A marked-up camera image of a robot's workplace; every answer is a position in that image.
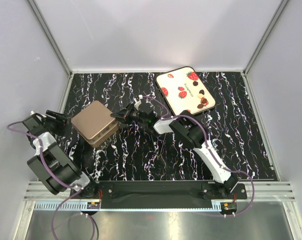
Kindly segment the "rose gold tin lid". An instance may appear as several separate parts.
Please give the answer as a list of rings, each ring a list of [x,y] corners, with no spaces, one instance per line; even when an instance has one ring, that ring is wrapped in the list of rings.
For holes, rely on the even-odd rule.
[[[112,112],[99,101],[93,101],[71,119],[72,126],[89,143],[105,136],[117,125]]]

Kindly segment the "metal tongs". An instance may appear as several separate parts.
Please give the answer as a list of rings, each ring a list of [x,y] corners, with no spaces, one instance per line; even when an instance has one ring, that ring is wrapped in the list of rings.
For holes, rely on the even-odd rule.
[[[162,146],[160,148],[159,154],[158,154],[158,159],[162,158],[162,152],[163,152],[163,148],[165,146],[165,140],[166,140],[166,134],[164,134],[164,137],[163,137],[163,142],[162,142]]]

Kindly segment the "gold tin box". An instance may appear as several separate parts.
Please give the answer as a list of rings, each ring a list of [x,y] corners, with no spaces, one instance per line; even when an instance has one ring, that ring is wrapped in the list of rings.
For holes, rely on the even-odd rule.
[[[96,133],[91,138],[86,138],[86,142],[92,147],[97,148],[103,142],[105,142],[108,138],[110,138],[117,130],[119,126],[117,123],[111,124],[103,128],[101,131]]]

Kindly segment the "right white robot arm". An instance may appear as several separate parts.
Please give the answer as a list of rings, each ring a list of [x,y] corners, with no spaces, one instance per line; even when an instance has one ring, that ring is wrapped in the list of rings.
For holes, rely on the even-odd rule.
[[[133,122],[139,123],[141,127],[154,135],[174,133],[181,138],[188,149],[195,151],[208,167],[219,195],[229,198],[235,194],[238,184],[236,174],[226,167],[214,150],[202,123],[188,111],[184,110],[180,115],[164,118],[158,117],[152,110],[141,111],[133,104],[129,104],[126,108],[112,113],[111,116],[126,125]]]

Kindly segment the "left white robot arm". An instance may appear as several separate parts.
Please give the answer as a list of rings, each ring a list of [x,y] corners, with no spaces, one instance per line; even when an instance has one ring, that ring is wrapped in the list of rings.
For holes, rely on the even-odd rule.
[[[98,194],[97,183],[82,172],[57,143],[56,137],[64,135],[68,124],[64,114],[51,110],[43,115],[31,112],[22,123],[28,130],[31,147],[36,150],[27,164],[50,193],[57,195],[71,189],[79,191],[82,198]]]

